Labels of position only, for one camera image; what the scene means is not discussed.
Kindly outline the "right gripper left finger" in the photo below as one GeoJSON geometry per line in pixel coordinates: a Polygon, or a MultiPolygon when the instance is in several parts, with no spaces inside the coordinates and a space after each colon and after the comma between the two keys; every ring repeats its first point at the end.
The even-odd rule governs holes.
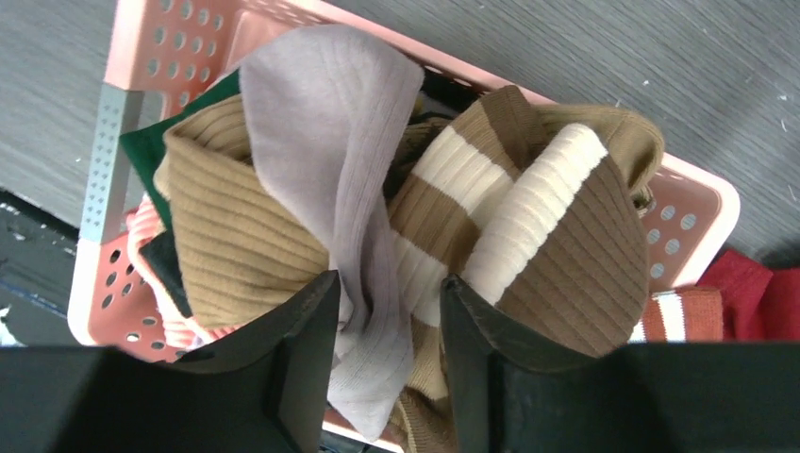
{"type": "Polygon", "coordinates": [[[5,452],[314,452],[340,302],[326,271],[175,362],[111,347],[1,351],[5,452]]]}

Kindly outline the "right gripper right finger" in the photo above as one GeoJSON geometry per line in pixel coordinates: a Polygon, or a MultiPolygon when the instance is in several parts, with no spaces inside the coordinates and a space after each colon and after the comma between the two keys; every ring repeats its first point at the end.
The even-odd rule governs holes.
{"type": "Polygon", "coordinates": [[[442,282],[460,452],[795,452],[798,344],[628,344],[592,358],[442,282]]]}

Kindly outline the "grey beige sock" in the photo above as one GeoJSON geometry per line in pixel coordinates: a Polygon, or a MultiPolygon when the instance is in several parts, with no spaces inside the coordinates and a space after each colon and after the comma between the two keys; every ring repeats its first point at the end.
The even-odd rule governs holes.
{"type": "Polygon", "coordinates": [[[252,52],[239,77],[260,183],[339,273],[328,401],[374,440],[413,366],[383,184],[423,69],[368,32],[315,25],[252,52]]]}

